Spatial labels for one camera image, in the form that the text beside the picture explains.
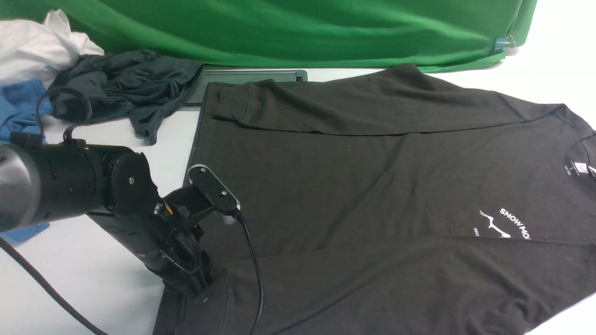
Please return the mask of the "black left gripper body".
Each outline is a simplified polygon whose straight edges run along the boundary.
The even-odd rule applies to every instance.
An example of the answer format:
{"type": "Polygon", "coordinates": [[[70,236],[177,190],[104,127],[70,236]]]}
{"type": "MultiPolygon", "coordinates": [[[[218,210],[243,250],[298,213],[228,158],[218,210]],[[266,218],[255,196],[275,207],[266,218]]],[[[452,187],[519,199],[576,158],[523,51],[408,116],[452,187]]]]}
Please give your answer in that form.
{"type": "Polygon", "coordinates": [[[165,280],[208,280],[211,260],[200,249],[199,221],[213,212],[192,185],[173,191],[144,214],[100,207],[88,216],[154,274],[165,280]]]}

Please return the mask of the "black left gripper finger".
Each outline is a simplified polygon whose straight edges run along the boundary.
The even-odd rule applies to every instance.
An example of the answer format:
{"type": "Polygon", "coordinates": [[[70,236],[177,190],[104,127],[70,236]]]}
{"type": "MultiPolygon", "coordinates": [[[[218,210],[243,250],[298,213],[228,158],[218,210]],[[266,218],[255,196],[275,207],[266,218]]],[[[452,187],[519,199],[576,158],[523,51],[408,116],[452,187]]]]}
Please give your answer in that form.
{"type": "Polygon", "coordinates": [[[188,274],[173,265],[171,261],[164,261],[161,269],[161,279],[166,291],[186,297],[188,301],[203,303],[211,298],[213,283],[211,277],[212,261],[201,261],[198,271],[188,274]]]}

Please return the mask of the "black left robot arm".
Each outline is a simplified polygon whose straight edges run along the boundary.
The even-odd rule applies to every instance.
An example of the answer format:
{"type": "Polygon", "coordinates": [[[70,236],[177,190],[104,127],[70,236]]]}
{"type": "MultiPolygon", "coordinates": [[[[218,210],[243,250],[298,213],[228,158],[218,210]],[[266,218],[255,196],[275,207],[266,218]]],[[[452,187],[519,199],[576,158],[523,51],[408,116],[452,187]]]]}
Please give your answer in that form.
{"type": "Polygon", "coordinates": [[[211,296],[198,221],[213,211],[192,185],[165,197],[145,155],[122,146],[1,146],[1,231],[85,215],[166,286],[211,296]]]}

